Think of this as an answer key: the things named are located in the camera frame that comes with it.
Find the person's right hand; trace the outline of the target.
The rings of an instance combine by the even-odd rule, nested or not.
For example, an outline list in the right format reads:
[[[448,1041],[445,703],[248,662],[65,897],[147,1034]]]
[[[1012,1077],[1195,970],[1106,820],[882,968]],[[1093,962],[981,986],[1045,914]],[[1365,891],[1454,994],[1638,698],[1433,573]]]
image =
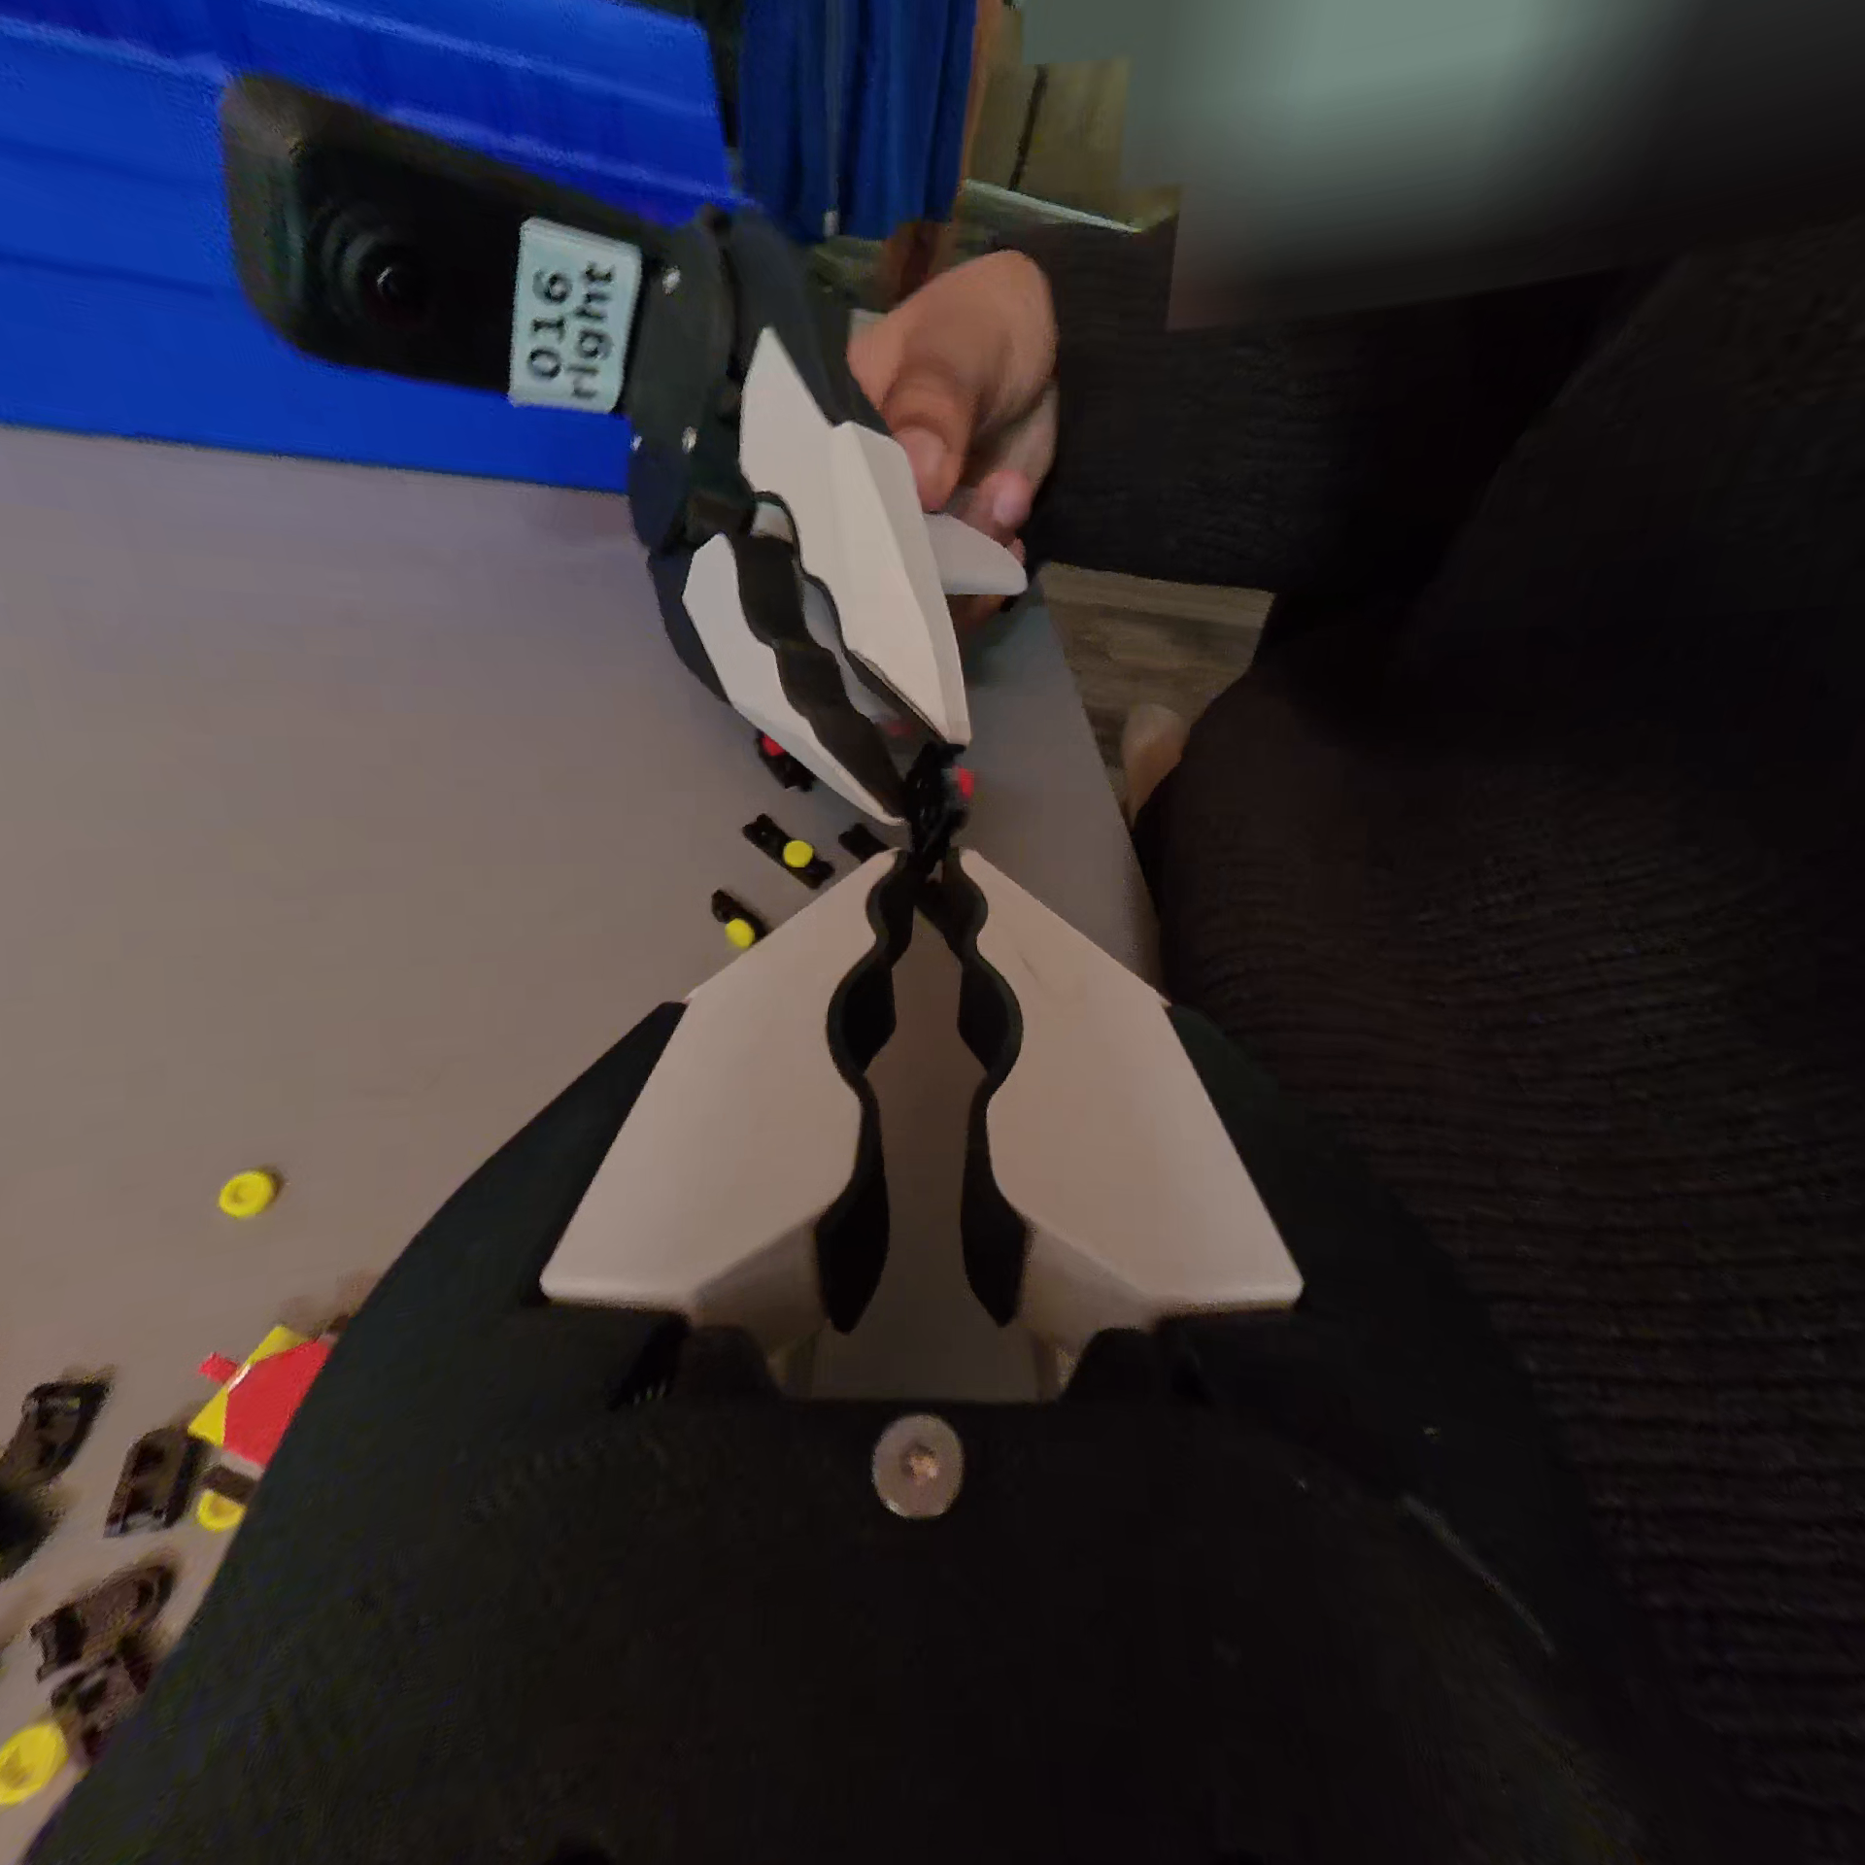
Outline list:
[[[851,332],[848,366],[905,452],[928,513],[1024,554],[1057,459],[1057,310],[1036,262],[958,264]]]

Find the person's right forearm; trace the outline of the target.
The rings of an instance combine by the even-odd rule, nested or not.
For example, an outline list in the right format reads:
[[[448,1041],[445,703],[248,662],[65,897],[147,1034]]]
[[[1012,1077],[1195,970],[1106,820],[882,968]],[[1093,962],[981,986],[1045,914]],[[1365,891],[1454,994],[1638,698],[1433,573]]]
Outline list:
[[[1039,567],[1323,603],[1410,589],[1657,273],[1174,330],[1174,234],[1019,243],[1057,314]]]

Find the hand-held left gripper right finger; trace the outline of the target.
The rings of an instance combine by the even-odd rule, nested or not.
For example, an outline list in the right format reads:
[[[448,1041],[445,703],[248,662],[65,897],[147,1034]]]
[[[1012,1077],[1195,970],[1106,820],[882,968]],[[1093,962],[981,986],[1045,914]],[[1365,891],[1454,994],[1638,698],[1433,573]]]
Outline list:
[[[1080,1360],[1104,1332],[1292,1310],[1301,1269],[1167,999],[977,853],[949,855],[935,921],[983,1072],[959,1233],[991,1321]]]

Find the person's black knit clothing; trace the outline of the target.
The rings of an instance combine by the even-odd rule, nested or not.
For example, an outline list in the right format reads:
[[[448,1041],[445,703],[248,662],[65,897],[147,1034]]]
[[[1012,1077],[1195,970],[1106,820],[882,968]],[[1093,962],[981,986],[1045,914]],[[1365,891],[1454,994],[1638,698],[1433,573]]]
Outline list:
[[[1275,594],[1173,989],[1480,1294],[1740,1806],[1861,1861],[1861,220],[1626,295],[1420,576]]]

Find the blue plastic bin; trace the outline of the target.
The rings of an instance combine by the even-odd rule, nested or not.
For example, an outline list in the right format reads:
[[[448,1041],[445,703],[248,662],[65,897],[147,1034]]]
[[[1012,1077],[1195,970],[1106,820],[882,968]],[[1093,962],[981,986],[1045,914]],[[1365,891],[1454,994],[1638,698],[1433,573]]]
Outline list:
[[[617,493],[569,412],[338,371],[240,285],[217,105],[275,76],[641,216],[735,200],[707,28],[606,2],[5,2],[7,423]]]

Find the small black lego piece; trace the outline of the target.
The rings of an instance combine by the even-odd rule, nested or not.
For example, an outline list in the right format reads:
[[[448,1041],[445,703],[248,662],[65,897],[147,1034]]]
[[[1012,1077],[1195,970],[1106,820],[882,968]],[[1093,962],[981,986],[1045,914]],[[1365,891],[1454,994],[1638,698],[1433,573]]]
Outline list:
[[[972,769],[959,750],[925,743],[903,774],[905,845],[903,897],[942,935],[958,929],[963,910],[943,878],[954,839],[969,825],[975,799]]]

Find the red yellow black lego model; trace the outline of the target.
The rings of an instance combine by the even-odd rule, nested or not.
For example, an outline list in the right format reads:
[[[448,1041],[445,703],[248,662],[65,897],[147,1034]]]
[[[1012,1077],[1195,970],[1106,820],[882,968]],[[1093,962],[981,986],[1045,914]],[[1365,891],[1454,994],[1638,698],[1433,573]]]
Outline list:
[[[187,1434],[244,1476],[261,1476],[295,1412],[335,1351],[340,1332],[300,1334],[275,1323],[241,1358],[209,1354],[198,1373],[214,1385]]]

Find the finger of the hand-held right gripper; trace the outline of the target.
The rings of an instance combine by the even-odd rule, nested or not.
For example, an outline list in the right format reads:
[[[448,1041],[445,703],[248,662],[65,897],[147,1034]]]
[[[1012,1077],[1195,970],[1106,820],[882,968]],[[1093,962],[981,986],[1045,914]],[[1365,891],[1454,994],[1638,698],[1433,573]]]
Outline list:
[[[710,685],[846,802],[905,828],[903,774],[942,742],[846,657],[782,506],[697,496],[683,542],[683,617]]]
[[[931,734],[972,737],[950,597],[1014,599],[1019,557],[949,513],[924,513],[903,446],[833,419],[775,328],[758,334],[738,407],[738,465],[789,515],[804,573],[823,587],[846,657]]]

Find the blue ribbed container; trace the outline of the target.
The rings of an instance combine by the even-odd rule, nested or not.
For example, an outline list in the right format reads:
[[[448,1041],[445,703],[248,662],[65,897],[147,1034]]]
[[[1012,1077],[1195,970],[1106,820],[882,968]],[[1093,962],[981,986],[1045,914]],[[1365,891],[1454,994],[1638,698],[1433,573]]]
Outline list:
[[[739,189],[800,243],[949,216],[975,2],[750,2],[738,47]]]

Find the pile of lego pieces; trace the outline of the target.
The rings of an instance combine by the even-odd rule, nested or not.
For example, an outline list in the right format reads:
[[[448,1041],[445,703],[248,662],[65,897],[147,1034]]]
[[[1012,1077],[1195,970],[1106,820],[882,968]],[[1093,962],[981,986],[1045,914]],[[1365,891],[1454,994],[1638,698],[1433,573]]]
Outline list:
[[[143,1706],[217,1562],[195,1504],[207,1444],[178,1418],[106,1428],[99,1372],[5,1402],[5,1841]]]

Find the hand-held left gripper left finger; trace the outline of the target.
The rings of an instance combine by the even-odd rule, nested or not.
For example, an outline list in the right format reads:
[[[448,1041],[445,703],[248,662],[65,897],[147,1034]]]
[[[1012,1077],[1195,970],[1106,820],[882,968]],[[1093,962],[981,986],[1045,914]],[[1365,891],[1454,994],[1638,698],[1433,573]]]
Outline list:
[[[895,1036],[913,864],[871,857],[674,1007],[543,1294],[738,1329],[782,1385],[851,1334],[891,1246],[871,1067]]]

